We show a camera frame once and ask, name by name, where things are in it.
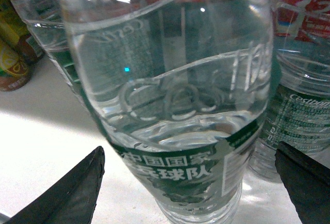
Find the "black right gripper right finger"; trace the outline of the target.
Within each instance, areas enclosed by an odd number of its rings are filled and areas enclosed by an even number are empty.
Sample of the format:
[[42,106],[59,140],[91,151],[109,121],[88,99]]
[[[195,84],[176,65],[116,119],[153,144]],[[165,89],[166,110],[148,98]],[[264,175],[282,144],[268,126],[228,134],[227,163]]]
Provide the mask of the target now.
[[329,223],[329,168],[281,141],[275,168],[302,223]]

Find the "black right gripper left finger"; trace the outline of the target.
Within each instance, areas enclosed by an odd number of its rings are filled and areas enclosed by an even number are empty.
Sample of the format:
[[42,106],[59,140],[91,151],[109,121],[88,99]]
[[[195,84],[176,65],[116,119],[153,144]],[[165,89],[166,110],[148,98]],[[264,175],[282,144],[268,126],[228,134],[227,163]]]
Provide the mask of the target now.
[[98,146],[17,214],[1,214],[1,223],[91,223],[104,166],[105,152]]

